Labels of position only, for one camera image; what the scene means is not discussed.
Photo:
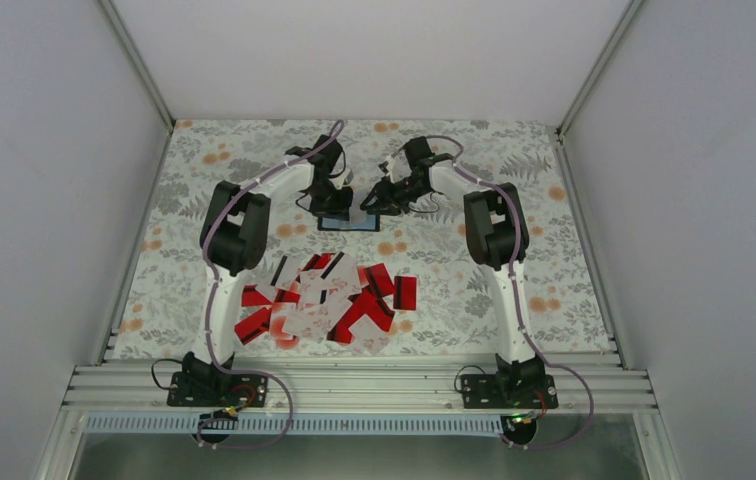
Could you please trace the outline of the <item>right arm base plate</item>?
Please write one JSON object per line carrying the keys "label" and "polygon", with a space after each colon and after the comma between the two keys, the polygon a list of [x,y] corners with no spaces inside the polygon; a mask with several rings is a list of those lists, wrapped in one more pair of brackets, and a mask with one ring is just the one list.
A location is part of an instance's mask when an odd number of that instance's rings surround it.
{"label": "right arm base plate", "polygon": [[463,374],[459,390],[466,409],[557,409],[559,400],[550,375],[518,384],[500,384],[494,374]]}

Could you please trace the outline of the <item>black card holder wallet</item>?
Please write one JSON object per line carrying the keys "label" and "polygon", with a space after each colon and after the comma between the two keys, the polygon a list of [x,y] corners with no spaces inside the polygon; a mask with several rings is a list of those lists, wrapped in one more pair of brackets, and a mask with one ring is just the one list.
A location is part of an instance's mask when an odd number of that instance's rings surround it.
{"label": "black card holder wallet", "polygon": [[366,214],[355,220],[319,217],[317,228],[326,232],[379,232],[381,229],[380,217],[373,214]]}

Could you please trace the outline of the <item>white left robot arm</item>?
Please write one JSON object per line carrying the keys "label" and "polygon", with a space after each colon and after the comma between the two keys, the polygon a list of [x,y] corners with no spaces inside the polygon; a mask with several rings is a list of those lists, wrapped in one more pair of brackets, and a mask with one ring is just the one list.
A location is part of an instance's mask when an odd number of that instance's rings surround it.
{"label": "white left robot arm", "polygon": [[247,272],[263,258],[267,247],[272,202],[296,193],[309,198],[308,213],[317,218],[347,220],[354,192],[346,169],[335,171],[344,156],[333,131],[311,148],[292,147],[266,172],[236,184],[222,181],[214,188],[202,225],[200,246],[208,268],[204,316],[191,348],[194,358],[209,365],[194,377],[193,392],[209,405],[224,402],[232,391],[231,295],[246,282]]}

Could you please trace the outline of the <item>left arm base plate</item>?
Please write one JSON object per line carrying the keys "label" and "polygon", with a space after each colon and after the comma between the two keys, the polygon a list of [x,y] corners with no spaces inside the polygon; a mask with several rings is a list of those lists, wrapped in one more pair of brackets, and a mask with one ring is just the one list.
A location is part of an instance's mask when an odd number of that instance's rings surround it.
{"label": "left arm base plate", "polygon": [[166,404],[170,407],[252,407],[265,405],[268,378],[262,375],[198,377],[176,372]]}

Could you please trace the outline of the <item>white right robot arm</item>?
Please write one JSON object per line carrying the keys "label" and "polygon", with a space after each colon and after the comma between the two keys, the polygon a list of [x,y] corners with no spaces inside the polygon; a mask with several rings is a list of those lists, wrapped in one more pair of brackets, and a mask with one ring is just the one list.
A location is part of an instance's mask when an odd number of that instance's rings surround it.
{"label": "white right robot arm", "polygon": [[398,216],[421,197],[439,193],[464,211],[468,252],[487,282],[499,343],[495,391],[509,407],[519,407],[545,380],[546,364],[532,340],[525,292],[524,260],[530,235],[517,188],[484,180],[455,155],[437,154],[432,135],[415,137],[379,165],[383,177],[360,204],[368,214]]}

